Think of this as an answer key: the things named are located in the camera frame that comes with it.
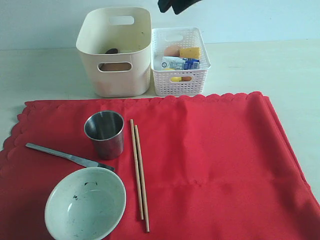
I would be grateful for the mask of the orange fried nugget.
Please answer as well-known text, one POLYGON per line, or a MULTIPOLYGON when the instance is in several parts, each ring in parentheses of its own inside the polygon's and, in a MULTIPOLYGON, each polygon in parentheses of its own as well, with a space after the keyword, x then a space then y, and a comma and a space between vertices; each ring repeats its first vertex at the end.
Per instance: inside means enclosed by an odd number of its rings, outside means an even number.
POLYGON ((182 81, 182 82, 189 82, 189 81, 191 81, 191 80, 192 80, 192 77, 191 77, 191 76, 184 76, 184 77, 181 78, 181 81, 182 81))

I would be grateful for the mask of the dark wooden spoon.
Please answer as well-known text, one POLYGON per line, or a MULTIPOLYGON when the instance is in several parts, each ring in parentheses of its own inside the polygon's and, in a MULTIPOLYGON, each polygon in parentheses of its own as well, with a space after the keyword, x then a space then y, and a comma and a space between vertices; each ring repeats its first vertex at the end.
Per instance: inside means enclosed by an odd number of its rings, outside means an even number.
POLYGON ((105 54, 108 54, 108 55, 111 55, 111 54, 118 54, 119 53, 119 50, 117 48, 111 48, 111 49, 108 49, 105 54))

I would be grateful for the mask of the pale green ceramic bowl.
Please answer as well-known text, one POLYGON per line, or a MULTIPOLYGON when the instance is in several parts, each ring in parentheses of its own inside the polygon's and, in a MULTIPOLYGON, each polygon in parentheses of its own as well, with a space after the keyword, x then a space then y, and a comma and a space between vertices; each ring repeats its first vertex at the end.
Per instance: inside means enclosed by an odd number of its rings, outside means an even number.
POLYGON ((120 222, 126 189, 111 170, 88 167, 63 178, 50 193, 44 221, 55 240, 102 240, 120 222))

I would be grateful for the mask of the metal table knife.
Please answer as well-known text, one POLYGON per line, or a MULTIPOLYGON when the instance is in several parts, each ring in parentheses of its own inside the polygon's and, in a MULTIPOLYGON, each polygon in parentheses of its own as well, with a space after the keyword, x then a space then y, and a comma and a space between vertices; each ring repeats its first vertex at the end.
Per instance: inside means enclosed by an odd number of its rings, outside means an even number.
POLYGON ((61 151, 54 150, 54 149, 51 149, 51 148, 47 148, 47 147, 44 147, 44 146, 36 145, 36 144, 33 144, 33 143, 26 143, 25 146, 27 148, 34 149, 34 150, 37 150, 37 151, 40 151, 40 152, 44 152, 44 153, 47 153, 47 154, 51 154, 51 155, 54 155, 54 156, 65 158, 65 159, 67 159, 69 161, 72 161, 72 162, 74 162, 74 163, 76 163, 76 164, 78 164, 80 166, 86 167, 86 168, 89 168, 89 167, 100 167, 100 168, 105 168, 105 169, 108 169, 108 170, 110 170, 112 172, 115 172, 115 168, 114 167, 106 165, 106 164, 103 164, 103 163, 100 163, 100 162, 97 162, 97 161, 89 160, 89 159, 82 158, 82 157, 79 157, 79 156, 75 156, 75 155, 72 155, 72 154, 69 154, 69 153, 65 153, 65 152, 61 152, 61 151))

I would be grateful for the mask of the yellow cheese wedge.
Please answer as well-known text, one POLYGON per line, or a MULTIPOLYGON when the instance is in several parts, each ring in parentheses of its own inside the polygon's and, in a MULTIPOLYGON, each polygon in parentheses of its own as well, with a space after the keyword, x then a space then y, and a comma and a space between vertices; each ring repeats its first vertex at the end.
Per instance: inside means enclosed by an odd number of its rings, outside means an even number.
POLYGON ((181 58, 200 60, 200 58, 201 58, 201 48, 200 47, 180 48, 179 49, 179 56, 181 58))

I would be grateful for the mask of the round brown wooden plate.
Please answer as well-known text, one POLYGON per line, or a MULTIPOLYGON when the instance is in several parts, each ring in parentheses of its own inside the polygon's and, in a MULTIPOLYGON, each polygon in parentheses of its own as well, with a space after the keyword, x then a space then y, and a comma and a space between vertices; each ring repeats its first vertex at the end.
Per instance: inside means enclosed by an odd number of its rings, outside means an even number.
POLYGON ((132 65, 128 62, 116 62, 116 63, 101 63, 99 69, 102 72, 121 72, 129 71, 132 65))

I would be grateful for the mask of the white perforated plastic basket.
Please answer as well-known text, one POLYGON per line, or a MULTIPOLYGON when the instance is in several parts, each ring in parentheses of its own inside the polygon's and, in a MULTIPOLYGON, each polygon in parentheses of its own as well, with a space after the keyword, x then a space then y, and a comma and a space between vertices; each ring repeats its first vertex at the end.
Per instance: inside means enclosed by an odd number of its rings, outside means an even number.
POLYGON ((200 94, 205 85, 211 63, 203 42, 201 32, 196 27, 154 28, 151 32, 151 69, 155 92, 158 96, 181 96, 200 94), (172 45, 181 48, 201 48, 198 69, 166 71, 161 63, 164 50, 172 45), (172 75, 192 77, 191 81, 171 82, 172 75))

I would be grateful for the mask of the red scalloped table cloth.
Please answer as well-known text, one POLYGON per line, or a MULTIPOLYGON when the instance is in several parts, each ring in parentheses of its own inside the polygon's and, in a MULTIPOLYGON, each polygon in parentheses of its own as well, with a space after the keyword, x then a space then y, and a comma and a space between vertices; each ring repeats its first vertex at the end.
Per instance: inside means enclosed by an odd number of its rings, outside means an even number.
POLYGON ((0 153, 0 237, 49 240, 54 186, 79 166, 34 143, 97 160, 85 121, 125 119, 124 151, 110 162, 127 193, 111 240, 317 240, 320 206, 277 114, 260 92, 26 103, 0 153), (150 232, 140 218, 130 119, 138 126, 150 232))

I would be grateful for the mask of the left wooden chopstick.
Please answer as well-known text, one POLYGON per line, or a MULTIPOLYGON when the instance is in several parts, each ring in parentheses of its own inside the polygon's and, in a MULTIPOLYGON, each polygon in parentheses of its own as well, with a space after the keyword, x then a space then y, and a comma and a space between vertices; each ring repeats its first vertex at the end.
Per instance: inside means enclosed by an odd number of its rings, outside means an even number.
POLYGON ((139 169, 139 163, 138 163, 138 152, 137 152, 134 120, 130 119, 129 123, 130 123, 131 138, 132 138, 132 149, 133 149, 133 159, 134 159, 134 167, 135 167, 135 179, 136 179, 136 189, 137 189, 140 219, 143 220, 144 219, 143 197, 142 197, 142 190, 141 190, 140 169, 139 169))

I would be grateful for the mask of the yellow lemon with sticker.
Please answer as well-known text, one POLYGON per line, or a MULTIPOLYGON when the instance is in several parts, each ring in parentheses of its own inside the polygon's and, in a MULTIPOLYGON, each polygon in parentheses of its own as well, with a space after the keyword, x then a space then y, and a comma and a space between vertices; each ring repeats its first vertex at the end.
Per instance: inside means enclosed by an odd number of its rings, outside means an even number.
MULTIPOLYGON (((174 68, 165 68, 164 71, 175 71, 175 69, 174 68)), ((173 75, 171 75, 170 81, 171 82, 181 82, 182 77, 177 76, 176 74, 173 74, 173 75)))

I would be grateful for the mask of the cream plastic tub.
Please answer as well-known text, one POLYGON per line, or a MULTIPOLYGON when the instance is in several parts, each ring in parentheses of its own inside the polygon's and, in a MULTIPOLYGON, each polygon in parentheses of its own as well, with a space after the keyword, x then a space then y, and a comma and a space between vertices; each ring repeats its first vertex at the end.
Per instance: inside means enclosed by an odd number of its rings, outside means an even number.
POLYGON ((101 97, 132 97, 145 93, 151 76, 152 23, 141 7, 106 7, 89 12, 76 48, 95 92, 101 97), (118 54, 106 54, 112 48, 118 54), (103 63, 130 63, 127 71, 101 71, 103 63))

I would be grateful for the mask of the small milk carton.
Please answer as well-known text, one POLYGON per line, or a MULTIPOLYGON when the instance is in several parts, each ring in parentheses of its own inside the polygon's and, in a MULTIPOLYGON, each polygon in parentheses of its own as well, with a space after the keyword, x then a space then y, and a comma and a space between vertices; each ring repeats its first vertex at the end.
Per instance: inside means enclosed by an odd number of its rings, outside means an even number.
POLYGON ((197 70, 199 65, 199 59, 176 56, 164 56, 161 62, 162 69, 173 70, 197 70))

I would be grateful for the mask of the stainless steel cup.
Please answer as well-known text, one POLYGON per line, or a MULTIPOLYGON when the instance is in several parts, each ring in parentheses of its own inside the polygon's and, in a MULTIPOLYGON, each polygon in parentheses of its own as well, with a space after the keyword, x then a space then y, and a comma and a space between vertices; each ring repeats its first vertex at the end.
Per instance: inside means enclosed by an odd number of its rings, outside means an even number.
POLYGON ((118 158, 124 151, 125 122, 121 114, 104 110, 91 115, 84 123, 84 133, 103 160, 118 158))

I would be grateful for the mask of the brown egg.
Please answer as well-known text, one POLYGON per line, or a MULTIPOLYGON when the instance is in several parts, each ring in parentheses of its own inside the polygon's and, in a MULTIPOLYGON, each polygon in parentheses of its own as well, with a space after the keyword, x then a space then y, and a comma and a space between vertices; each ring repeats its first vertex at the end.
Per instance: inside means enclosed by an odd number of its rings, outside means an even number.
POLYGON ((166 56, 166 57, 179 57, 180 56, 180 49, 181 49, 181 47, 178 45, 168 46, 164 50, 164 56, 166 56))

